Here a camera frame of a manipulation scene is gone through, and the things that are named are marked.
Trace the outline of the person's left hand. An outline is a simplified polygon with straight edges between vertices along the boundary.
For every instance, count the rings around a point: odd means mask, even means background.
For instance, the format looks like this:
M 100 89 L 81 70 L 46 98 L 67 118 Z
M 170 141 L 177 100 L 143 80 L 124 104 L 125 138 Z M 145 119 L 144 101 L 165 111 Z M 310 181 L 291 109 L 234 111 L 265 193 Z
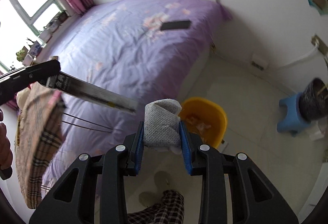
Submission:
M 1 169 L 5 170 L 12 165 L 13 153 L 11 144 L 7 137 L 7 127 L 3 123 L 3 111 L 0 110 L 0 165 Z

